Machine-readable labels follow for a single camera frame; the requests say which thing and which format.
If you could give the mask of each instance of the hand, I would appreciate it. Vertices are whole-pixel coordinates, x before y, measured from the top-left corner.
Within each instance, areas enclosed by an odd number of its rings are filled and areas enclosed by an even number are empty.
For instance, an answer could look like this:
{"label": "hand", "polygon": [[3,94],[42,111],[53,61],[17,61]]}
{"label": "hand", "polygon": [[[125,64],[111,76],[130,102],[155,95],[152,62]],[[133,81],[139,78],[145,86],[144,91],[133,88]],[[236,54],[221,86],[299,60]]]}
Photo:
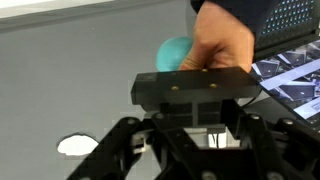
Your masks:
{"label": "hand", "polygon": [[254,36],[222,7],[205,1],[194,27],[193,46],[179,70],[240,66],[250,72]]}

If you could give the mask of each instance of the gray floor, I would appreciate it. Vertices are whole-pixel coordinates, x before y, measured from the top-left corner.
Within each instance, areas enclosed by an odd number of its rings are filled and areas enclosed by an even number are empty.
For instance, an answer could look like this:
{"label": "gray floor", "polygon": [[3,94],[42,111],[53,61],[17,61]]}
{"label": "gray floor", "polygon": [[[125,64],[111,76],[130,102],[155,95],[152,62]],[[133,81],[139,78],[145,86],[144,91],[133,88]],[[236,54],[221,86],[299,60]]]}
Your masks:
{"label": "gray floor", "polygon": [[[155,71],[157,49],[187,35],[185,1],[0,34],[0,179],[65,179],[82,158],[56,150],[63,136],[100,140],[121,117],[142,117],[129,91]],[[128,179],[159,168],[146,154]]]}

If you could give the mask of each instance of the blue ball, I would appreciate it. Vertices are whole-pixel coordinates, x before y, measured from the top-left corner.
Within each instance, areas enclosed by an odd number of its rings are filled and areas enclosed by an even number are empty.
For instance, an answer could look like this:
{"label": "blue ball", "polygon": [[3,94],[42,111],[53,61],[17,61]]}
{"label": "blue ball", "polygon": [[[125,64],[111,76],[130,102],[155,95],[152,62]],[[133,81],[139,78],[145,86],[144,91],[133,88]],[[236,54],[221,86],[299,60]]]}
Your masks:
{"label": "blue ball", "polygon": [[193,44],[189,37],[176,37],[165,41],[159,48],[156,67],[160,72],[177,71]]}

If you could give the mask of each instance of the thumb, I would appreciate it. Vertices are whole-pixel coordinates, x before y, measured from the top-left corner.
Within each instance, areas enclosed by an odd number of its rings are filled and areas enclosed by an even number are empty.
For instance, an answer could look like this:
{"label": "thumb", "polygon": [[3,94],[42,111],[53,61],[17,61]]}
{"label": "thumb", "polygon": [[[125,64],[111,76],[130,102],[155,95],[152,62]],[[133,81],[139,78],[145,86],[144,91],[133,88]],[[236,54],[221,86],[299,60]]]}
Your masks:
{"label": "thumb", "polygon": [[179,70],[203,69],[206,63],[205,54],[192,46],[190,52],[182,61]]}

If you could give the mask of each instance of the screw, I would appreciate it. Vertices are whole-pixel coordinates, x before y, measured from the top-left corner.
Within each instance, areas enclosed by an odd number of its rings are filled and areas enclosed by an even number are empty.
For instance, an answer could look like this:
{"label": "screw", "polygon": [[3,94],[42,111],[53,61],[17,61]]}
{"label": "screw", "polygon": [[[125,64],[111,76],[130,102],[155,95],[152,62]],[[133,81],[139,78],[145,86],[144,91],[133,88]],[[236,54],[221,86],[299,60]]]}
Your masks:
{"label": "screw", "polygon": [[210,84],[210,87],[211,87],[211,88],[217,88],[217,87],[218,87],[218,85],[217,85],[217,84],[212,83],[212,84]]}
{"label": "screw", "polygon": [[134,123],[136,123],[136,120],[134,120],[134,119],[129,119],[128,120],[128,124],[134,124]]}
{"label": "screw", "polygon": [[202,172],[202,180],[218,180],[217,176],[211,171]]}
{"label": "screw", "polygon": [[164,117],[164,116],[163,116],[163,114],[161,114],[161,113],[158,113],[158,114],[156,115],[156,118],[157,118],[157,119],[163,119],[163,117]]}
{"label": "screw", "polygon": [[282,175],[277,172],[269,172],[267,178],[268,180],[284,180]]}
{"label": "screw", "polygon": [[252,119],[254,119],[254,120],[259,120],[260,119],[260,117],[258,115],[256,115],[256,114],[251,114],[250,117]]}
{"label": "screw", "polygon": [[178,87],[178,86],[172,86],[172,87],[171,87],[171,90],[172,90],[172,91],[178,91],[178,90],[179,90],[179,87]]}
{"label": "screw", "polygon": [[292,125],[293,121],[291,121],[290,119],[285,119],[283,120],[284,123],[286,123],[287,125]]}
{"label": "screw", "polygon": [[80,180],[91,180],[91,178],[90,177],[83,177]]}

